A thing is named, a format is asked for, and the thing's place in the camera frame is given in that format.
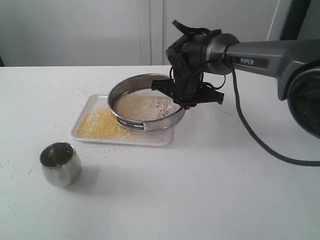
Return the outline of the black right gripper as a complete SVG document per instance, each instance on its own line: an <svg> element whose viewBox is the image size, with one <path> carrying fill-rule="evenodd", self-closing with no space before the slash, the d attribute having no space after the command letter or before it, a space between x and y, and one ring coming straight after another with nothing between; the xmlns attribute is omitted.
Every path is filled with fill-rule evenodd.
<svg viewBox="0 0 320 240"><path fill-rule="evenodd" d="M225 94L219 87L204 82L204 73L209 73L207 47L214 37L195 35L181 36L166 50L166 56L173 70L173 79L166 78L151 82L151 90L159 91L184 107L197 104L217 103L221 105Z"/></svg>

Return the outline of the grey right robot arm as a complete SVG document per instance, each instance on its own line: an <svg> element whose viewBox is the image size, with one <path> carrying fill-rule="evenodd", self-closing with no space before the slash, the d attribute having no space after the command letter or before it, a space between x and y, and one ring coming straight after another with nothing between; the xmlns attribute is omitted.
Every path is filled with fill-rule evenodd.
<svg viewBox="0 0 320 240"><path fill-rule="evenodd" d="M226 76L241 70L277 81L277 95L308 133L320 135L320 42L282 40L239 42L229 33L184 35L166 55L173 78L153 80L157 90L185 108L223 102L223 94L203 81L204 73Z"/></svg>

